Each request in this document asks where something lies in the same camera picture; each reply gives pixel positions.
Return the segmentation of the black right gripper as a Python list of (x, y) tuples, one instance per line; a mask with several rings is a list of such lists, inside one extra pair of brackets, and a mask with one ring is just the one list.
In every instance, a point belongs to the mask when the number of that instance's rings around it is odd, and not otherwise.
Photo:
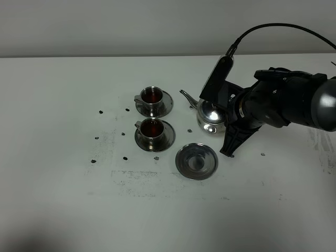
[(327, 84), (327, 75), (270, 68), (256, 71), (255, 78), (248, 88), (228, 81), (222, 85), (216, 105), (228, 114), (228, 122), (221, 154), (231, 157), (264, 124), (328, 130), (327, 116), (318, 118), (319, 88)]

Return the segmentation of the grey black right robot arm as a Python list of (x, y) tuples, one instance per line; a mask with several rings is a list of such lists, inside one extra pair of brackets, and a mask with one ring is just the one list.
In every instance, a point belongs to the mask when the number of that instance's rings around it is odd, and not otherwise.
[(248, 88), (226, 81), (218, 95), (226, 127), (222, 154), (232, 156), (265, 124), (335, 131), (335, 78), (285, 68), (257, 70), (254, 77)]

